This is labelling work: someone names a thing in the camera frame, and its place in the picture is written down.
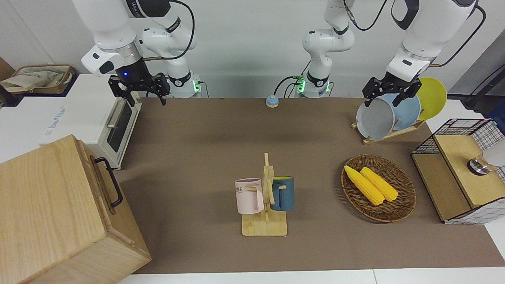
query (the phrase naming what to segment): blue mug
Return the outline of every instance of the blue mug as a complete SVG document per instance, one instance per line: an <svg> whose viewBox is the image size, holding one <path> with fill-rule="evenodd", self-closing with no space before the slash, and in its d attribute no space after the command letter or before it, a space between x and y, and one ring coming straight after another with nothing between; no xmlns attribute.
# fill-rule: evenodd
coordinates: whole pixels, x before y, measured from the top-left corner
<svg viewBox="0 0 505 284"><path fill-rule="evenodd" d="M294 209L294 179L292 176L274 176L272 183L275 204L270 208L277 211Z"/></svg>

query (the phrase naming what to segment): woven tray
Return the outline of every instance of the woven tray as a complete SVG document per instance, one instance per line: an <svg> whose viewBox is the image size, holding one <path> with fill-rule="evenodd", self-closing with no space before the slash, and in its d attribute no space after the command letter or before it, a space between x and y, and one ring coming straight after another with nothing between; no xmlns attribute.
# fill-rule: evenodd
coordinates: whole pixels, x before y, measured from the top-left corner
<svg viewBox="0 0 505 284"><path fill-rule="evenodd" d="M364 154L351 158L347 166L361 171L365 166L384 178L398 191L396 200L375 206L359 191L342 169L342 188L350 203L365 216L380 222L396 222L407 218L416 206L416 191L411 180L395 163L386 158Z"/></svg>

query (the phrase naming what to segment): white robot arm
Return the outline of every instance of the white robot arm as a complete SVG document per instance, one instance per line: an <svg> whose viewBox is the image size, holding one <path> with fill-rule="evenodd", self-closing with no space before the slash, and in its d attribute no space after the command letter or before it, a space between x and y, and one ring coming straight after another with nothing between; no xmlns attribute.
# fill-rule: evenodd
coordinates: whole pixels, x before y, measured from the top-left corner
<svg viewBox="0 0 505 284"><path fill-rule="evenodd" d="M395 106L403 99L412 98L421 87L419 74L430 67L443 46L468 19L478 0L403 1L407 6L404 18L399 20L392 12L391 15L406 31L405 38L387 66L384 78L371 78L363 88L366 106L385 93L399 94L393 102ZM298 88L305 97L318 98L327 91L332 61L326 54L349 50L354 44L354 34L348 28L349 19L357 25L350 11L354 2L328 0L324 17L332 28L305 34L303 45L311 55L311 64Z"/></svg>
<svg viewBox="0 0 505 284"><path fill-rule="evenodd" d="M354 0L348 0L352 7ZM312 30L305 34L304 49L311 55L307 73L303 74L298 92L308 98L319 98L327 90L332 66L328 52L349 50L354 44L354 33L349 30L349 17L343 0L328 0L324 19L331 29Z"/></svg>
<svg viewBox="0 0 505 284"><path fill-rule="evenodd" d="M477 3L477 0L404 1L407 4L405 17L398 20L391 15L406 31L405 38L387 66L384 78L371 78L363 88L366 106L385 93L399 94L393 102L395 107L402 100L414 97L421 87L418 76L430 67Z"/></svg>
<svg viewBox="0 0 505 284"><path fill-rule="evenodd" d="M148 17L161 25L145 29L142 43L161 58L173 58L165 60L170 94L176 98L194 96L199 92L199 77L190 70L183 54L196 45L191 37L194 31L171 10L170 1L127 0L124 3L133 17Z"/></svg>
<svg viewBox="0 0 505 284"><path fill-rule="evenodd" d="M165 74L158 73L152 76L142 57L140 41L136 33L128 23L128 12L136 18L152 18L162 25L146 29L144 36L147 48L153 50L159 56L171 59L169 76L178 77L179 74L190 74L194 77L182 56L194 47L192 42L193 32L181 25L181 21L174 13L169 13L170 2L179 3L175 0L72 0L84 25L92 32L95 46L82 58L84 66L93 74L101 76L115 70L117 75L111 75L110 87L117 97L128 100L133 106L134 101L130 95L132 90L147 90L156 94L162 104L166 103L166 96L170 93L184 93L187 89L173 88L170 92L170 83Z"/></svg>

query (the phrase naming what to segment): yellow corn cob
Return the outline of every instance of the yellow corn cob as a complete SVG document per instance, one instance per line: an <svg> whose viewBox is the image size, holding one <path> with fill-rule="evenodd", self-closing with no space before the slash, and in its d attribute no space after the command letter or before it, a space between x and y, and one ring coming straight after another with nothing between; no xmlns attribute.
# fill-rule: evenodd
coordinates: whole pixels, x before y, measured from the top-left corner
<svg viewBox="0 0 505 284"><path fill-rule="evenodd" d="M364 167L360 173L382 193L387 201L393 201L398 197L398 192L370 168Z"/></svg>
<svg viewBox="0 0 505 284"><path fill-rule="evenodd" d="M356 185L356 187L361 191L361 193L373 204L379 205L384 202L384 196L380 193L373 184L371 184L364 176L362 176L355 169L344 166L347 176Z"/></svg>

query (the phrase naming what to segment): oven window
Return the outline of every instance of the oven window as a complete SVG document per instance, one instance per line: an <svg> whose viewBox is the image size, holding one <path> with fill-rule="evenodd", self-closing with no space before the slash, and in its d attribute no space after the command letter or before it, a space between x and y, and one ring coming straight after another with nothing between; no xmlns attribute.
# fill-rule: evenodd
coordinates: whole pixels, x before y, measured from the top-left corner
<svg viewBox="0 0 505 284"><path fill-rule="evenodd" d="M128 122L130 122L132 110L128 104L125 104L121 116L119 117L118 124L115 128L111 129L109 132L109 137L107 137L107 143L112 147L114 152L119 151L119 146L123 141L123 137L128 127Z"/></svg>

